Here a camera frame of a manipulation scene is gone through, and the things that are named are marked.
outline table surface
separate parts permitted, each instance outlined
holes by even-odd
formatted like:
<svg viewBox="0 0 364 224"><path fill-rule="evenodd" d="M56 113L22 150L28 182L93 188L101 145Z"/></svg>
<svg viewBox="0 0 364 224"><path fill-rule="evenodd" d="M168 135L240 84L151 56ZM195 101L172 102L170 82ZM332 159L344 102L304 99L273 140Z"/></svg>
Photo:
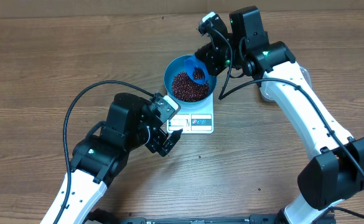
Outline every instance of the table surface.
<svg viewBox="0 0 364 224"><path fill-rule="evenodd" d="M110 79L165 93L166 66L209 41L195 29L202 16L0 19L0 223L39 223L52 204L65 173L62 124L73 98ZM364 137L364 11L262 12L262 19L270 41L284 41L310 71L331 114ZM218 80L215 95L225 72ZM77 103L70 151L122 91L141 95L106 85ZM213 134L183 135L165 158L133 151L97 207L121 218L276 213L299 194L307 163L280 108L249 86L215 100ZM364 192L342 206L364 213ZM337 219L364 223L340 212Z"/></svg>

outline blue bowl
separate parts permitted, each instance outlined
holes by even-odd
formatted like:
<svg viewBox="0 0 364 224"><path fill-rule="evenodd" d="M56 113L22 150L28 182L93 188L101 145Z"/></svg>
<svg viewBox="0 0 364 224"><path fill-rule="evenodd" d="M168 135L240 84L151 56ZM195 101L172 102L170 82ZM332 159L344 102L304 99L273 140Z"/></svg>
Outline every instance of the blue bowl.
<svg viewBox="0 0 364 224"><path fill-rule="evenodd" d="M165 88L168 91L168 95L171 96L173 99L175 99L180 105L193 106L193 105L198 105L198 104L204 102L205 99L207 99L208 96L210 96L213 93L213 91L217 85L217 78L210 75L209 79L207 80L208 84L209 84L208 96L206 98L204 98L203 100L196 101L196 102L184 102L184 101L178 100L172 93L172 82L174 81L174 78L177 74L185 71L184 61L186 59L188 59L189 57L191 57L191 55L180 56L177 59L173 60L168 65L167 69L165 70L164 84L165 84Z"/></svg>

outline red beans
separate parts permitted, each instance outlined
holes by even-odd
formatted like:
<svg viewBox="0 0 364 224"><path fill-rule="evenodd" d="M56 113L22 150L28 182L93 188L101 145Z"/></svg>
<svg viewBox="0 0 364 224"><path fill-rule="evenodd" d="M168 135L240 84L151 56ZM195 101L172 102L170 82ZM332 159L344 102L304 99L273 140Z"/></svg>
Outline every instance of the red beans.
<svg viewBox="0 0 364 224"><path fill-rule="evenodd" d="M195 80L203 79L205 77L204 71L201 68L194 68L193 78Z"/></svg>
<svg viewBox="0 0 364 224"><path fill-rule="evenodd" d="M197 69L194 71L194 74L194 79L201 75ZM172 92L178 100L182 100L184 102L196 102L203 100L208 96L209 83L206 82L203 85L197 84L191 80L186 72L180 72L175 76L174 81L172 82Z"/></svg>

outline digital scale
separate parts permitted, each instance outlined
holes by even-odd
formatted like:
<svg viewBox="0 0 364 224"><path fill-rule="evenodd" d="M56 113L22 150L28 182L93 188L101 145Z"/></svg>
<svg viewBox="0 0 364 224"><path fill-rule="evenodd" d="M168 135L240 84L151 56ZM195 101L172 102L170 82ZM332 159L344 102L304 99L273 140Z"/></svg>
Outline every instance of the digital scale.
<svg viewBox="0 0 364 224"><path fill-rule="evenodd" d="M183 129L182 134L213 133L213 93L197 104L176 100L180 111L167 121L167 132Z"/></svg>
<svg viewBox="0 0 364 224"><path fill-rule="evenodd" d="M168 96L172 97L179 105L180 111L167 121L167 132L183 129L182 134L212 134L213 133L213 91L217 84L217 78L206 76L209 91L205 99L197 102L184 102L178 100L172 94L172 82L176 75L186 71L185 61L193 55L184 55L173 60L165 70L164 85Z"/></svg>

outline wood grain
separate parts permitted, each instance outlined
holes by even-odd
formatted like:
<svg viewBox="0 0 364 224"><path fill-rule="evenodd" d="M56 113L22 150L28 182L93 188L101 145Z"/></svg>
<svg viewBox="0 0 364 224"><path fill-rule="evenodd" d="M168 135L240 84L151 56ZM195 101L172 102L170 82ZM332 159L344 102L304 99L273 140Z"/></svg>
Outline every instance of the wood grain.
<svg viewBox="0 0 364 224"><path fill-rule="evenodd" d="M0 0L0 18L364 9L364 0Z"/></svg>
<svg viewBox="0 0 364 224"><path fill-rule="evenodd" d="M39 223L50 207L65 173L62 124L75 95L107 79L165 93L166 66L208 42L195 30L202 16L0 19L0 223ZM265 12L262 18L271 41L284 41L310 71L334 117L363 137L364 11ZM224 79L219 76L216 95ZM231 80L228 88L248 80ZM106 85L78 102L70 149L106 118L122 91L142 96ZM143 147L132 152L98 207L147 218L276 213L299 193L297 175L307 163L279 107L250 86L215 100L213 134L183 135L165 158ZM364 192L342 205L364 213ZM339 212L337 218L364 223Z"/></svg>

